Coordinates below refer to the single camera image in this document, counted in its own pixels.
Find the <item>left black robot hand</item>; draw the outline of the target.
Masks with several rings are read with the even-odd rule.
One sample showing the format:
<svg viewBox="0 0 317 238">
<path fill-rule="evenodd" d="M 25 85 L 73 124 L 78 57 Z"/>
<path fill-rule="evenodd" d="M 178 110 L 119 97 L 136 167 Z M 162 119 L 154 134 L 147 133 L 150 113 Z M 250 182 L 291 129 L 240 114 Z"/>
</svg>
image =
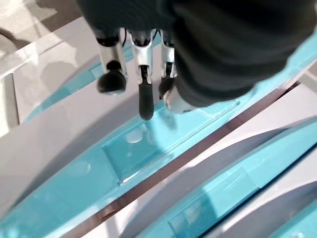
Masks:
<svg viewBox="0 0 317 238">
<path fill-rule="evenodd" d="M 161 32 L 160 97 L 173 113 L 236 99 L 281 72 L 317 23 L 313 0 L 79 0 L 105 73 L 101 93 L 126 87 L 119 30 L 130 33 L 139 74 L 139 114 L 154 113 L 152 31 Z"/>
</svg>

